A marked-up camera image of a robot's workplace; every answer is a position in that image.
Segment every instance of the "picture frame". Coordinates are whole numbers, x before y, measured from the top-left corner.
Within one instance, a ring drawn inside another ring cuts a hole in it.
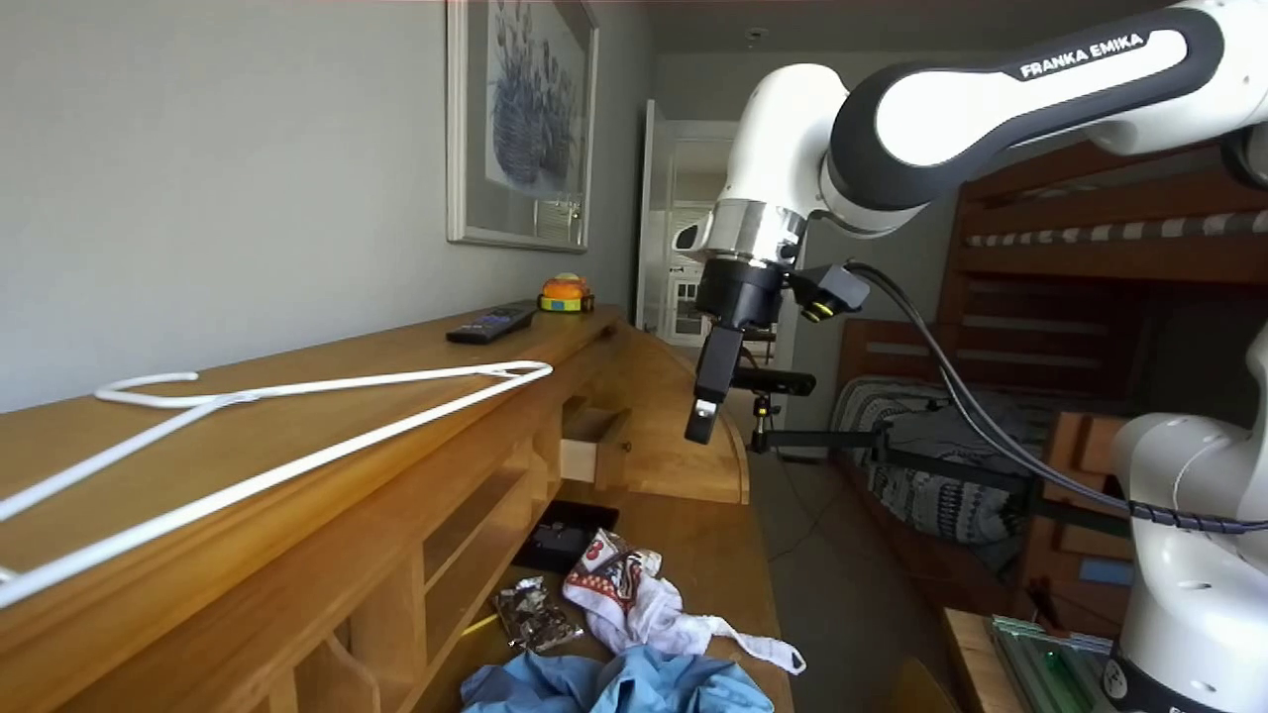
[[[586,250],[599,26],[583,0],[442,0],[447,242]]]

